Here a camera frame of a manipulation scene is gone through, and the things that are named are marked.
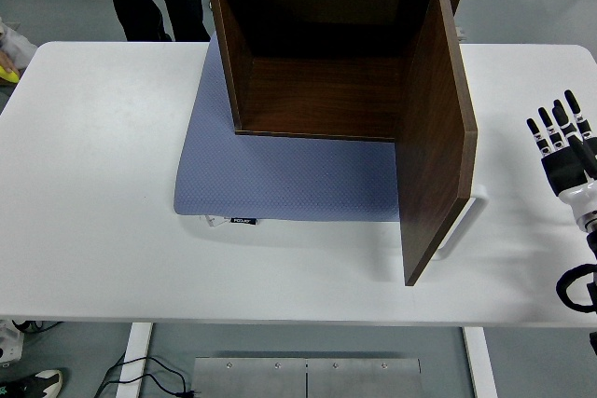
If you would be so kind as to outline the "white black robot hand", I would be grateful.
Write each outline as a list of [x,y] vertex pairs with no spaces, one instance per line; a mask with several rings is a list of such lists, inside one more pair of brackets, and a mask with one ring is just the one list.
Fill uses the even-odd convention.
[[529,118],[527,126],[541,154],[541,163],[554,195],[568,205],[579,229],[596,231],[596,132],[583,116],[575,94],[564,92],[550,111],[538,114],[544,127]]

